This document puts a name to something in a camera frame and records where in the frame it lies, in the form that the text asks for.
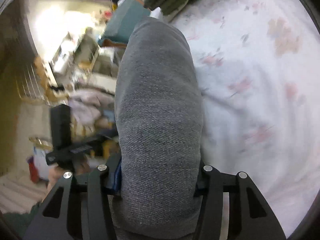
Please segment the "person's left hand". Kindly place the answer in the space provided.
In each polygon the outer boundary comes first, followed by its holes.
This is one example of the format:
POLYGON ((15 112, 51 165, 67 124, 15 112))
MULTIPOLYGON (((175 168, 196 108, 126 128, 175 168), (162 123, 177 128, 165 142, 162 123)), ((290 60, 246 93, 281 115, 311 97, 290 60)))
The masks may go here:
MULTIPOLYGON (((80 163, 76 168, 75 168, 75 174, 79 175, 79 174, 84 174, 89 172, 90 166, 88 164, 87 161, 84 161, 82 163, 80 163)), ((49 193, 50 190, 54 187, 54 185, 56 184, 56 182, 66 173, 69 172, 69 170, 64 170, 63 168, 59 167, 59 166, 54 166, 49 170, 49 174, 48 174, 48 187, 47 187, 47 192, 49 193)))

